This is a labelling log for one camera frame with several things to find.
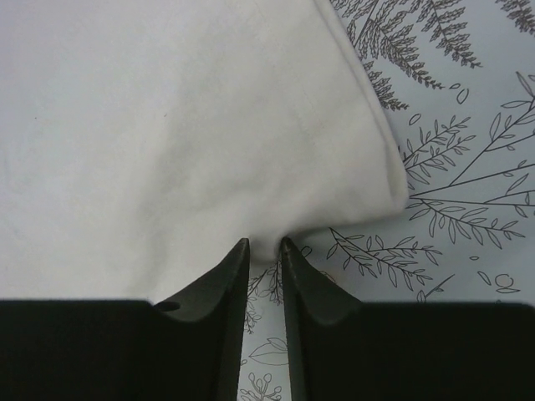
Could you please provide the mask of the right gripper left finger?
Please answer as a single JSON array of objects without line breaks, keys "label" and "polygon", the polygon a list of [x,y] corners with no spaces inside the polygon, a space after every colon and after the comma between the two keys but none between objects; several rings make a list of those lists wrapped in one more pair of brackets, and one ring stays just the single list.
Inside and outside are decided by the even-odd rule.
[{"label": "right gripper left finger", "polygon": [[4,400],[233,400],[250,246],[166,300],[4,300]]}]

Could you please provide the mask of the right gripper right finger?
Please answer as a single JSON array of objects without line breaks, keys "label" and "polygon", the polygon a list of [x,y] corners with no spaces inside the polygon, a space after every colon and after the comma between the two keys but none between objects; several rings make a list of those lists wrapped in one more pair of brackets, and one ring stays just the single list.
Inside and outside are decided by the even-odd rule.
[{"label": "right gripper right finger", "polygon": [[293,399],[533,399],[532,306],[363,302],[280,252]]}]

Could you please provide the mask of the white t shirt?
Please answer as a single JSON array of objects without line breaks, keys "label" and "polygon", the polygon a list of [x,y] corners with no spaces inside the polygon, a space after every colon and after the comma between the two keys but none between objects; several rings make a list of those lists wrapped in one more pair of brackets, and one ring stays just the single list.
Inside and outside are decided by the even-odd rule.
[{"label": "white t shirt", "polygon": [[158,301],[407,198],[327,1],[1,4],[4,298]]}]

